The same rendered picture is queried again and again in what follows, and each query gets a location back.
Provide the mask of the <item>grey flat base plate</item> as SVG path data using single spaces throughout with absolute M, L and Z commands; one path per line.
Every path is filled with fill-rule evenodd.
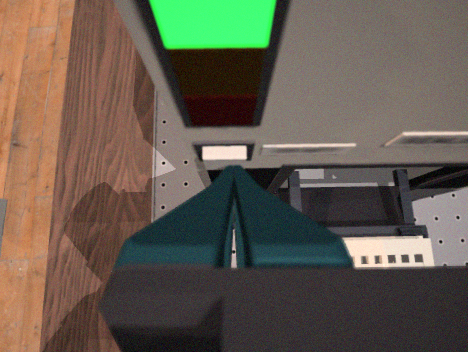
M 151 223 L 205 187 L 155 88 Z M 434 266 L 468 266 L 468 188 L 412 201 L 426 225 Z

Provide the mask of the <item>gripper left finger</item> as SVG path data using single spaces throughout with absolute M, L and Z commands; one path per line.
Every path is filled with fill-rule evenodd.
M 127 238 L 113 270 L 132 263 L 231 268 L 233 228 L 234 166 L 229 165 L 207 188 Z

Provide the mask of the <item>cream rectangular plate with grid of square holes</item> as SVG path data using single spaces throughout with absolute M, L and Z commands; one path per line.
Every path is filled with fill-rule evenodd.
M 397 236 L 342 239 L 356 267 L 434 266 L 430 238 Z

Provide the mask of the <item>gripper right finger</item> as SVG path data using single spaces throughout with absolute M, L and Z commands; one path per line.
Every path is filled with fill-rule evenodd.
M 355 267 L 345 241 L 234 165 L 237 268 Z

